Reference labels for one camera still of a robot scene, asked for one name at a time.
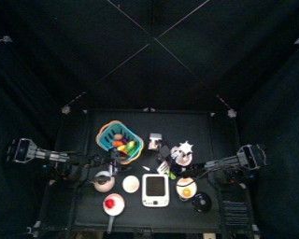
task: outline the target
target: white tablet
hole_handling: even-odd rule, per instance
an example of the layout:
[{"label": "white tablet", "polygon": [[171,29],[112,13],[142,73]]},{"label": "white tablet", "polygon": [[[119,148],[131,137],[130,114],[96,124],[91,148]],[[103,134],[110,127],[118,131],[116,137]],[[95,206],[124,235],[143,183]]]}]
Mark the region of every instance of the white tablet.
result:
[{"label": "white tablet", "polygon": [[146,174],[142,178],[142,202],[144,206],[162,207],[170,203],[168,176]]}]

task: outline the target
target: black curtain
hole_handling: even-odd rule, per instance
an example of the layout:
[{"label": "black curtain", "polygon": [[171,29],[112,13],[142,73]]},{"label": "black curtain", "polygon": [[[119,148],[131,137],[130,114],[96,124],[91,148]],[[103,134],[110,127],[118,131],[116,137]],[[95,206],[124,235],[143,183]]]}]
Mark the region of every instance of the black curtain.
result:
[{"label": "black curtain", "polygon": [[39,163],[7,163],[8,146],[27,137],[53,149],[61,109],[9,44],[0,42],[0,237],[17,238],[35,223],[44,178]]},{"label": "black curtain", "polygon": [[253,185],[258,225],[270,238],[299,238],[299,48],[238,115],[242,143],[267,147]]}]

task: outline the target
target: basket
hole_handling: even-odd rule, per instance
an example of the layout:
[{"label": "basket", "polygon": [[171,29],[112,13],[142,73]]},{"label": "basket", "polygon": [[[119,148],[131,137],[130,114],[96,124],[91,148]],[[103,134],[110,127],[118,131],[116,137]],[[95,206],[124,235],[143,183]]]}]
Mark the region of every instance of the basket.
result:
[{"label": "basket", "polygon": [[130,157],[122,160],[122,164],[128,164],[140,156],[144,145],[143,140],[127,129],[120,121],[114,120],[102,127],[96,136],[96,143],[106,151],[114,148],[112,141],[115,134],[122,134],[127,141],[134,140],[136,143],[135,152],[130,155]]}]

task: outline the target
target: red fruit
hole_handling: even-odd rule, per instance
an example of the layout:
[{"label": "red fruit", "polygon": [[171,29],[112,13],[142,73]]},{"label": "red fruit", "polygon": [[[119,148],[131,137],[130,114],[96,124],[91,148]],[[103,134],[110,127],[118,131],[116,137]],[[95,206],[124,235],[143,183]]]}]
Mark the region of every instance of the red fruit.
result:
[{"label": "red fruit", "polygon": [[115,200],[112,198],[107,199],[104,201],[104,205],[106,205],[107,208],[111,209],[115,206]]}]

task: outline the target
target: black mat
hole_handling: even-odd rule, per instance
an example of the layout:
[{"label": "black mat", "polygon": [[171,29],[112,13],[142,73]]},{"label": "black mat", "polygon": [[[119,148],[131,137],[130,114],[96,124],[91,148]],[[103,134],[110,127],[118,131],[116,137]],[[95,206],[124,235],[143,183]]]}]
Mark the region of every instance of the black mat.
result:
[{"label": "black mat", "polygon": [[[102,148],[96,145],[95,136],[106,123],[111,120],[120,120],[128,129],[144,140],[144,150],[130,165],[132,171],[120,173],[116,176],[115,188],[108,193],[95,191],[92,184],[85,184],[81,190],[75,225],[84,227],[98,227],[106,229],[108,215],[103,211],[103,200],[110,193],[118,193],[126,201],[126,208],[115,219],[114,230],[152,229],[155,232],[202,232],[219,228],[218,201],[215,189],[206,179],[198,183],[198,191],[210,194],[214,206],[207,214],[201,214],[192,208],[191,201],[183,202],[176,193],[176,181],[170,181],[171,201],[167,207],[150,208],[142,205],[140,189],[130,194],[122,188],[122,181],[126,176],[134,175],[142,178],[147,171],[144,166],[156,165],[155,157],[147,149],[147,139],[150,133],[163,134],[163,140],[170,146],[188,141],[194,145],[194,162],[211,160],[211,136],[210,136],[210,114],[176,114],[176,113],[128,113],[128,112],[91,112],[88,140],[88,153],[103,154]],[[90,178],[102,171],[103,168],[91,170]]]}]

